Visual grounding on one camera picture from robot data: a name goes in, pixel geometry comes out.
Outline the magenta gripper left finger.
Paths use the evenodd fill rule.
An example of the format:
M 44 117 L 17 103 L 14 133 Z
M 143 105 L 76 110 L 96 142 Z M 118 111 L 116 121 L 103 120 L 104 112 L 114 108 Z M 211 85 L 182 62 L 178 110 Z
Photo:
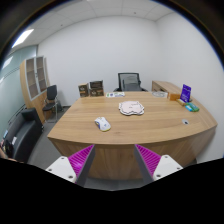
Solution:
M 90 145 L 69 157 L 60 156 L 47 171 L 83 187 L 95 157 L 95 146 Z

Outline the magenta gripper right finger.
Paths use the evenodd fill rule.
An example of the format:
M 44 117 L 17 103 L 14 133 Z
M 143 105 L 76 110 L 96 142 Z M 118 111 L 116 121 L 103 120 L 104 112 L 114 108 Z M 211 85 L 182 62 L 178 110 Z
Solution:
M 182 169 L 169 155 L 160 156 L 138 144 L 134 145 L 134 155 L 145 185 Z

